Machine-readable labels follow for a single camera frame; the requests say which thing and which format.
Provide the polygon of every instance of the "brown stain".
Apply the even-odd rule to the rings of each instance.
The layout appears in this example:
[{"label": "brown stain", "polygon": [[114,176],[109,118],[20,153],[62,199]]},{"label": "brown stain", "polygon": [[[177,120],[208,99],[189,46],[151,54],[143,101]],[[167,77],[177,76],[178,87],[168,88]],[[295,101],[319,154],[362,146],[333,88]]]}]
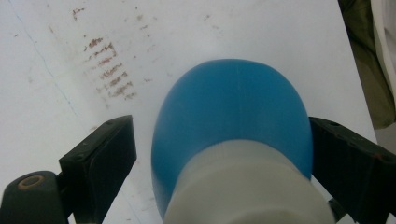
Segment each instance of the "brown stain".
[{"label": "brown stain", "polygon": [[110,70],[105,71],[102,75],[101,75],[101,79],[105,79],[106,77],[111,77],[113,76],[113,74],[117,71],[117,69],[119,69],[119,67],[122,66],[122,63],[115,65],[114,67],[112,67]]},{"label": "brown stain", "polygon": [[113,80],[110,81],[108,84],[110,87],[113,87],[117,85],[123,77],[128,77],[128,74],[126,72],[123,72],[119,77],[114,78]]},{"label": "brown stain", "polygon": [[76,8],[76,9],[73,10],[73,18],[75,19],[75,21],[77,20],[77,14],[78,14],[80,11],[83,11],[83,10],[85,10],[84,7],[83,7],[83,8]]},{"label": "brown stain", "polygon": [[114,50],[113,44],[111,42],[107,46],[104,46],[100,51],[95,52],[93,56],[97,57],[99,54],[108,51],[109,49],[113,50],[113,57],[116,57],[117,52]]},{"label": "brown stain", "polygon": [[119,95],[125,95],[125,91],[126,91],[129,87],[132,87],[132,86],[133,86],[133,85],[132,85],[132,82],[130,81],[130,82],[126,83],[125,85],[119,87],[114,93],[109,92],[109,93],[108,93],[108,96],[109,96],[109,97],[117,97],[117,96],[119,96]]},{"label": "brown stain", "polygon": [[113,57],[103,59],[101,62],[99,62],[99,66],[102,66],[105,63],[109,63],[112,59],[113,59]]},{"label": "brown stain", "polygon": [[97,39],[93,39],[91,40],[90,44],[88,45],[91,48],[95,47],[96,45],[98,45],[100,42],[102,42],[103,38],[97,38]]}]

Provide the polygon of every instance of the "white table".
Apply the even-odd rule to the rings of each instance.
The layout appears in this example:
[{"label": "white table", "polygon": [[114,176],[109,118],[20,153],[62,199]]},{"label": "white table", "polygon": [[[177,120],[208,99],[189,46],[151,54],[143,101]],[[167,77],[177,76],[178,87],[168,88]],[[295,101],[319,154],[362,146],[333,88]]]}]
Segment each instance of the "white table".
[{"label": "white table", "polygon": [[334,0],[9,0],[0,22],[1,192],[33,171],[59,173],[58,159],[98,125],[132,114],[138,160],[105,223],[161,223],[149,163],[155,119],[177,79],[212,59],[273,66],[309,116],[375,142]]}]

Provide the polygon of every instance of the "white surface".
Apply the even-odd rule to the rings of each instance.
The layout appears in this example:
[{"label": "white surface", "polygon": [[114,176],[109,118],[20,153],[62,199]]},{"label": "white surface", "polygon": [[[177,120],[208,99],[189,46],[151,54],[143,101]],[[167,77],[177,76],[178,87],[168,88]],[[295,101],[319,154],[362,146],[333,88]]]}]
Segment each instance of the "white surface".
[{"label": "white surface", "polygon": [[149,164],[155,119],[175,81],[211,59],[267,63],[310,116],[375,141],[333,0],[3,0],[0,25],[0,191],[33,171],[59,173],[58,159],[95,127],[132,114],[138,160],[106,223],[161,223]]},{"label": "white surface", "polygon": [[386,224],[395,224],[396,217],[393,214],[389,214]]},{"label": "white surface", "polygon": [[282,153],[256,141],[231,140],[186,164],[164,223],[333,224],[334,218],[327,201]]}]

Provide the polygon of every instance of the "red marks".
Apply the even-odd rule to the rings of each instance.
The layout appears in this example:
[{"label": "red marks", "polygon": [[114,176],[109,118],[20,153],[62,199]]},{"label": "red marks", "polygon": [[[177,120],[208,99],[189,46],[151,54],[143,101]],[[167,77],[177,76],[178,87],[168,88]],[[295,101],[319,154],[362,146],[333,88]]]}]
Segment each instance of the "red marks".
[{"label": "red marks", "polygon": [[122,85],[121,87],[118,87],[116,91],[114,91],[113,93],[109,92],[108,96],[109,97],[117,97],[119,95],[125,95],[125,91],[126,89],[128,89],[128,87],[132,87],[132,82],[128,82],[125,85]]},{"label": "red marks", "polygon": [[122,66],[122,63],[115,65],[114,67],[112,67],[110,70],[105,71],[100,78],[101,79],[105,79],[106,77],[111,77],[113,76],[113,74],[117,71],[117,69],[119,69],[119,67]]},{"label": "red marks", "polygon": [[99,62],[99,66],[104,65],[105,63],[109,63],[113,59],[113,57],[105,58],[101,62]]},{"label": "red marks", "polygon": [[111,42],[106,43],[102,37],[93,39],[84,52],[88,54],[85,63],[89,64],[90,70],[87,73],[106,109],[111,107],[111,98],[129,100],[136,96],[133,82]]}]

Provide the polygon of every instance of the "bottle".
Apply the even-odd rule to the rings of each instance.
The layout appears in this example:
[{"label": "bottle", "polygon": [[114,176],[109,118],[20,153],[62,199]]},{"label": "bottle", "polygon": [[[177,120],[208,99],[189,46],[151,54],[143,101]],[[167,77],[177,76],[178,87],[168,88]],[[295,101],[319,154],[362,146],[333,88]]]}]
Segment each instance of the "bottle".
[{"label": "bottle", "polygon": [[202,63],[166,96],[151,150],[165,224],[334,223],[310,184],[312,134],[302,100],[275,69]]}]

